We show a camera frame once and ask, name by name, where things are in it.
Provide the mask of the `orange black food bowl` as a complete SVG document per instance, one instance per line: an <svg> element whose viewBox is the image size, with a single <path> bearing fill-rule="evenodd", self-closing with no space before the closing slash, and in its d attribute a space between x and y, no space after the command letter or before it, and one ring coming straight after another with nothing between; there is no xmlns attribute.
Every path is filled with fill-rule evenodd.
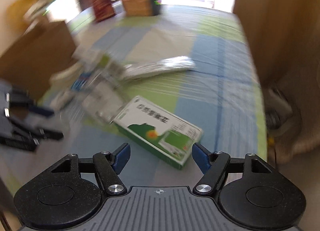
<svg viewBox="0 0 320 231"><path fill-rule="evenodd" d="M126 16L157 16L161 13L162 0L121 0Z"/></svg>

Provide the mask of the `green white spray box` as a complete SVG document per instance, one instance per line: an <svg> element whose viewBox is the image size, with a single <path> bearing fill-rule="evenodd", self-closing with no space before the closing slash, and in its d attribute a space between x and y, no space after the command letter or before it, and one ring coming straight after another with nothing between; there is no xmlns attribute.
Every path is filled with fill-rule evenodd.
<svg viewBox="0 0 320 231"><path fill-rule="evenodd" d="M129 139L176 169L182 169L203 130L141 96L113 119Z"/></svg>

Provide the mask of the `dark red gift bag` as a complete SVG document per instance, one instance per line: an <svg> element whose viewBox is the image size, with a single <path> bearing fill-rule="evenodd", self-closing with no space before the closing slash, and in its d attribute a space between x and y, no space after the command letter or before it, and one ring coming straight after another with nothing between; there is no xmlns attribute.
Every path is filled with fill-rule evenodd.
<svg viewBox="0 0 320 231"><path fill-rule="evenodd" d="M94 12L95 22L101 22L116 15L112 0L88 0Z"/></svg>

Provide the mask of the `brown cardboard box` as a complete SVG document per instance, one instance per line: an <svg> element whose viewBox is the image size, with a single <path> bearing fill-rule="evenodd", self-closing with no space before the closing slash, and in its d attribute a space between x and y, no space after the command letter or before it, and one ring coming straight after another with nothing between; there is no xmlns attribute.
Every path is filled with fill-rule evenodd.
<svg viewBox="0 0 320 231"><path fill-rule="evenodd" d="M36 25L1 56L1 79L29 91L39 100L50 77L75 63L73 37L64 21Z"/></svg>

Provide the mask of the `white green medicine box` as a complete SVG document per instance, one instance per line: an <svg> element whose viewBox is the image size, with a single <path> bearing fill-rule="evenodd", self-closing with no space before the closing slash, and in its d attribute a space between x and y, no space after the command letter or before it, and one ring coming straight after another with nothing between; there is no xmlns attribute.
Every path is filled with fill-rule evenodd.
<svg viewBox="0 0 320 231"><path fill-rule="evenodd" d="M81 60L84 64L85 72L89 73L91 78L102 76L120 80L125 71L124 66L107 53L86 52Z"/></svg>

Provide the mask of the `remote control in plastic bag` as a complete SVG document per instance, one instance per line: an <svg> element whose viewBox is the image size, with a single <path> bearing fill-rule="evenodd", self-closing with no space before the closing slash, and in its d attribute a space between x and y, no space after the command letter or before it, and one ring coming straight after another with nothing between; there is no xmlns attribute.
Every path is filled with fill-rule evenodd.
<svg viewBox="0 0 320 231"><path fill-rule="evenodd" d="M153 77L161 74L191 70L195 62L187 56L176 56L153 62L141 62L125 66L121 79L124 81Z"/></svg>

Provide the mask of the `wire rack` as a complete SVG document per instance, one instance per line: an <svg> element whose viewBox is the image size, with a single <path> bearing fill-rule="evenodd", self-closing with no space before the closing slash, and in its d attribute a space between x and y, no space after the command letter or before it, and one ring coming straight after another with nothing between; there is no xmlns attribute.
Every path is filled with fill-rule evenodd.
<svg viewBox="0 0 320 231"><path fill-rule="evenodd" d="M102 70L93 72L81 94L83 110L100 124L111 124L129 101L116 79Z"/></svg>

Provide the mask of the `blue white tissue pack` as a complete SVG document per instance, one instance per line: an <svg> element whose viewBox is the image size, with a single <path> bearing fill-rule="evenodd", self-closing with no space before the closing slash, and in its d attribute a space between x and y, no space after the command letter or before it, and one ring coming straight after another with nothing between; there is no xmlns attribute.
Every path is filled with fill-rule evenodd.
<svg viewBox="0 0 320 231"><path fill-rule="evenodd" d="M91 71L84 71L82 72L79 77L75 80L75 82L71 85L70 90L75 92L80 92L84 89L84 86L88 82L89 78L91 77Z"/></svg>

